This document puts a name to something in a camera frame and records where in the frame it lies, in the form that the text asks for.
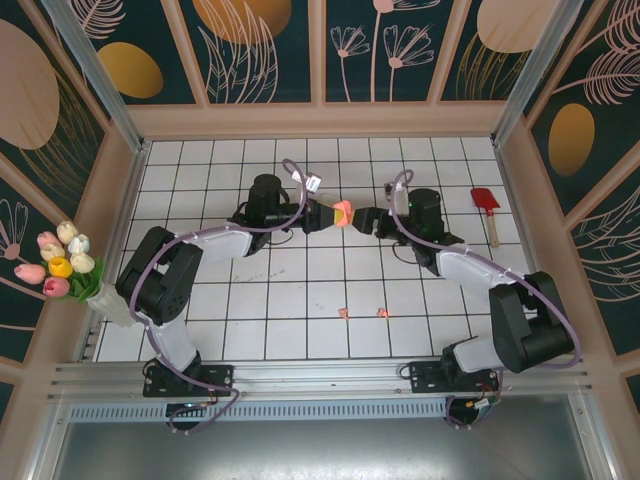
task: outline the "spatula handle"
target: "spatula handle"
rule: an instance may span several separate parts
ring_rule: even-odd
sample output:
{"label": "spatula handle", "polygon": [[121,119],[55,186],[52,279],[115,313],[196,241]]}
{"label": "spatula handle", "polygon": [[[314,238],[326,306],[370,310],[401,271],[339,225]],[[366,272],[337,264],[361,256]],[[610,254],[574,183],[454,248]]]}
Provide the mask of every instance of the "spatula handle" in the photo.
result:
{"label": "spatula handle", "polygon": [[493,248],[499,247],[500,240],[498,239],[498,230],[496,229],[496,217],[487,215],[487,226],[489,227],[489,245]]}

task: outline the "decorative wallpaper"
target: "decorative wallpaper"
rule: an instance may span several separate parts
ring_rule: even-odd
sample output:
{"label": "decorative wallpaper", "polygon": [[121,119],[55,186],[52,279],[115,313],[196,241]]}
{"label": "decorative wallpaper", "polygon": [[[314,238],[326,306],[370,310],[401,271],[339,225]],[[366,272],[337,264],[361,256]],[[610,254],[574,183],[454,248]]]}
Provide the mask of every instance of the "decorative wallpaper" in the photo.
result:
{"label": "decorative wallpaper", "polygon": [[69,5],[127,105],[195,103],[159,0]]}
{"label": "decorative wallpaper", "polygon": [[310,102],[307,0],[180,0],[209,101]]}
{"label": "decorative wallpaper", "polygon": [[640,3],[607,4],[531,128],[564,213],[638,140]]}
{"label": "decorative wallpaper", "polygon": [[640,348],[640,168],[571,234],[616,354]]}
{"label": "decorative wallpaper", "polygon": [[506,100],[557,0],[473,0],[442,100]]}
{"label": "decorative wallpaper", "polygon": [[40,263],[36,238],[55,225],[0,179],[0,357],[23,362],[44,306],[41,285],[19,280],[13,269]]}
{"label": "decorative wallpaper", "polygon": [[540,94],[542,93],[542,90],[546,86],[547,80],[549,80],[549,76],[551,75],[551,72],[553,72],[558,66],[560,59],[562,59],[564,53],[567,50],[567,47],[573,40],[573,37],[576,34],[576,31],[578,30],[578,28],[580,28],[580,25],[584,21],[584,17],[587,15],[587,13],[589,13],[589,9],[591,8],[592,5],[593,5],[593,0],[584,0],[584,3],[582,4],[582,7],[580,7],[580,11],[578,12],[578,16],[576,17],[575,21],[571,25],[571,29],[569,30],[569,33],[567,33],[567,35],[564,37],[564,41],[560,45],[560,48],[556,52],[556,55],[553,57],[553,60],[549,64],[549,67],[547,68],[545,74],[540,79],[540,82],[538,83],[538,86],[536,87],[533,94],[531,95],[531,98],[527,102],[527,105],[524,107],[524,115],[526,117],[529,116],[529,112],[538,101],[538,97],[540,96]]}
{"label": "decorative wallpaper", "polygon": [[0,9],[0,153],[73,218],[104,131],[17,2]]}
{"label": "decorative wallpaper", "polygon": [[327,0],[327,102],[424,101],[453,2]]}
{"label": "decorative wallpaper", "polygon": [[0,382],[0,425],[9,406],[13,389],[14,386],[11,383]]}

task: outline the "pink tulip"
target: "pink tulip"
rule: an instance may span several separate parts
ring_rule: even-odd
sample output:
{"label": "pink tulip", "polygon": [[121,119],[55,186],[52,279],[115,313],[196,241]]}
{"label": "pink tulip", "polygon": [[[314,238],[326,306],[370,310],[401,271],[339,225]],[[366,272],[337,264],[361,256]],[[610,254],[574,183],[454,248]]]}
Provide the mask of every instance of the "pink tulip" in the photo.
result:
{"label": "pink tulip", "polygon": [[47,297],[64,297],[67,293],[69,293],[70,288],[71,285],[66,278],[49,277],[44,281],[44,288],[42,289],[42,293],[44,293]]}
{"label": "pink tulip", "polygon": [[47,276],[47,272],[40,265],[31,265],[25,263],[13,269],[13,273],[16,274],[20,280],[30,285],[37,285],[44,280]]}
{"label": "pink tulip", "polygon": [[58,240],[58,237],[56,237],[51,232],[42,232],[40,235],[38,235],[38,247],[40,247],[40,250],[42,250],[45,245],[49,245],[51,243],[53,243],[56,247],[62,246],[60,240]]}

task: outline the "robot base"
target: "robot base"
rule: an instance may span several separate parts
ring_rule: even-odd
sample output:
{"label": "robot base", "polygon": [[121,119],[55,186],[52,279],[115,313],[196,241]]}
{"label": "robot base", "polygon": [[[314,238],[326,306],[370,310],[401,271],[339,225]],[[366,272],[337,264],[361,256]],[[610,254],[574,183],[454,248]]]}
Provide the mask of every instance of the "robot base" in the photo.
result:
{"label": "robot base", "polygon": [[[233,365],[201,365],[195,380],[214,386],[233,386]],[[215,392],[218,397],[229,397],[231,392]],[[205,388],[196,387],[176,378],[165,366],[151,365],[146,369],[142,396],[146,398],[208,397]]]}
{"label": "robot base", "polygon": [[493,370],[480,370],[451,382],[439,360],[411,362],[407,364],[413,393],[481,393],[484,383],[492,390],[498,389],[498,378]]}

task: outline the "orange object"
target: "orange object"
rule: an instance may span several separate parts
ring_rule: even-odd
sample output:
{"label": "orange object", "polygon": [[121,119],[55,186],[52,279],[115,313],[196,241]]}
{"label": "orange object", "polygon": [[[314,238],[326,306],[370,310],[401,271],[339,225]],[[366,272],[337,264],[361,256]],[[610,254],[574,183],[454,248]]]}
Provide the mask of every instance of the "orange object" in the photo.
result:
{"label": "orange object", "polygon": [[334,223],[337,227],[346,227],[353,219],[353,208],[347,200],[342,200],[333,205],[335,209]]}

